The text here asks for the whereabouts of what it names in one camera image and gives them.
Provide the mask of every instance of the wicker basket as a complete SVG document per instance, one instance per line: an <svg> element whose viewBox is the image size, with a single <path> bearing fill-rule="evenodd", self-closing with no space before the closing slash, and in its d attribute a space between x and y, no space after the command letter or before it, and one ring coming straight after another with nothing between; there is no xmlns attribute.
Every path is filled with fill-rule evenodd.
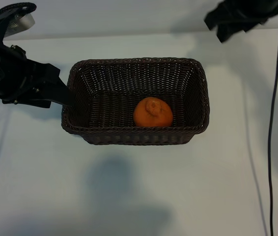
<svg viewBox="0 0 278 236"><path fill-rule="evenodd" d="M194 59L141 58L78 62L68 85L75 105L63 107L62 127L90 144L185 144L209 124L205 73ZM133 112L146 97L172 109L172 127L136 127Z"/></svg>

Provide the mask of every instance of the white backdrop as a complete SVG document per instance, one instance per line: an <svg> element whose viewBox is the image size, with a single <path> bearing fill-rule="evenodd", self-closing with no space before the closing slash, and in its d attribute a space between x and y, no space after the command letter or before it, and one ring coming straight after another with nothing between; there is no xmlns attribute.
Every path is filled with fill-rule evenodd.
<svg viewBox="0 0 278 236"><path fill-rule="evenodd" d="M221 0L30 0L36 24L13 39L208 30L203 18ZM0 8L18 0L0 0ZM278 28L271 19L267 28Z"/></svg>

